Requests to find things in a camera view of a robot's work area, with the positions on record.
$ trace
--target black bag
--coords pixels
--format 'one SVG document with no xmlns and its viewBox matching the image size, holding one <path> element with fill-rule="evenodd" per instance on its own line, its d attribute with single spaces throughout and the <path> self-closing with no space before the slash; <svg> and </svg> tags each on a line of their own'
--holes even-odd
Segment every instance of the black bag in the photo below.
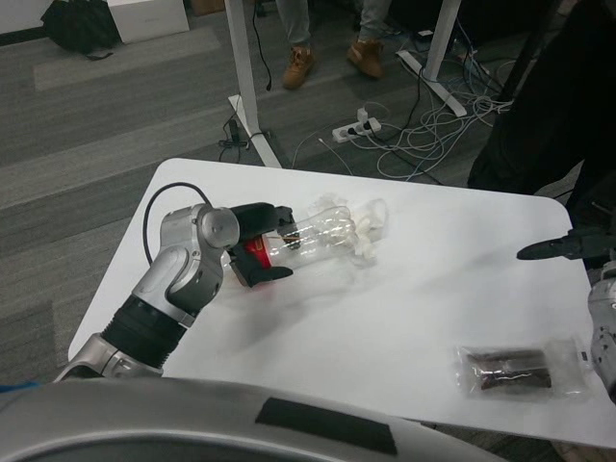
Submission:
<svg viewBox="0 0 616 462">
<path fill-rule="evenodd" d="M 40 19 L 46 35 L 68 51 L 82 53 L 90 60 L 109 58 L 91 56 L 97 48 L 112 48 L 119 32 L 103 0 L 54 0 Z"/>
</svg>

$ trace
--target white electrical plug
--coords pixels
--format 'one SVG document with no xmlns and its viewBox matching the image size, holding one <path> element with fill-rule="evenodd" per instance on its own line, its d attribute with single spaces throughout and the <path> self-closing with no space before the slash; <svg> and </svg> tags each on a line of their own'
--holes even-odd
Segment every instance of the white electrical plug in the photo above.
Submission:
<svg viewBox="0 0 616 462">
<path fill-rule="evenodd" d="M 359 120 L 360 126 L 364 126 L 368 121 L 368 111 L 364 108 L 359 108 L 357 110 L 357 120 Z"/>
</svg>

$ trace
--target plastic bottle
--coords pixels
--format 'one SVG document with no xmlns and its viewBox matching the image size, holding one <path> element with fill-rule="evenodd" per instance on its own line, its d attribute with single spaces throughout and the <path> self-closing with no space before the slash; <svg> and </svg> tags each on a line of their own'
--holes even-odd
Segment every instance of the plastic bottle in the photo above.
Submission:
<svg viewBox="0 0 616 462">
<path fill-rule="evenodd" d="M 331 207 L 313 217 L 284 226 L 245 243 L 244 248 L 255 255 L 263 268 L 299 267 L 328 258 L 336 258 L 354 252 L 359 238 L 355 222 L 347 207 Z M 225 270 L 229 258 L 222 258 Z"/>
</svg>

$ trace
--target plastic wrapper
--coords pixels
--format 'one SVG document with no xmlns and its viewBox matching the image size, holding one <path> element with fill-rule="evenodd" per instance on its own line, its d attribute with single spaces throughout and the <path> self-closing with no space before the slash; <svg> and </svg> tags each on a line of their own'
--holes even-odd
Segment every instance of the plastic wrapper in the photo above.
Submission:
<svg viewBox="0 0 616 462">
<path fill-rule="evenodd" d="M 581 398 L 587 366 L 574 339 L 525 347 L 457 349 L 458 386 L 473 397 Z"/>
</svg>

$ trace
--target brown boot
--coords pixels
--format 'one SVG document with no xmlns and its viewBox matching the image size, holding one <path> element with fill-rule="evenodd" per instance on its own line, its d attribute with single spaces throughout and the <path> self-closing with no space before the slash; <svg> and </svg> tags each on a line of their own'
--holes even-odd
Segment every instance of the brown boot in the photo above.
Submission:
<svg viewBox="0 0 616 462">
<path fill-rule="evenodd" d="M 291 49 L 289 65 L 282 76 L 282 86 L 287 90 L 301 87 L 314 63 L 315 55 L 310 48 L 294 46 Z"/>
<path fill-rule="evenodd" d="M 373 79 L 380 79 L 383 76 L 380 54 L 383 45 L 378 40 L 359 41 L 353 43 L 346 57 L 364 74 Z"/>
</svg>

